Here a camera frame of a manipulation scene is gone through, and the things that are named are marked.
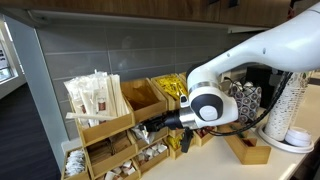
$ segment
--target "black cable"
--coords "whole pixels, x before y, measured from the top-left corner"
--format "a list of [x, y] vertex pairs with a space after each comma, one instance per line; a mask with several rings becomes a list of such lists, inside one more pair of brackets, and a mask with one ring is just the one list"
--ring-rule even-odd
[[267, 109], [256, 119], [253, 120], [253, 122], [241, 129], [232, 131], [232, 132], [226, 132], [226, 133], [222, 133], [222, 132], [217, 132], [217, 131], [210, 131], [210, 130], [206, 130], [208, 133], [214, 135], [214, 136], [231, 136], [231, 135], [236, 135], [239, 134], [243, 131], [246, 131], [250, 128], [252, 128], [253, 126], [255, 126], [256, 124], [258, 124], [273, 108], [273, 106], [277, 103], [278, 99], [280, 98], [284, 88], [286, 87], [287, 82], [289, 81], [289, 79], [291, 78], [292, 73], [291, 72], [285, 72], [284, 73], [284, 78], [283, 80], [280, 82], [279, 88], [277, 89], [274, 97], [272, 98], [269, 106], [267, 107]]

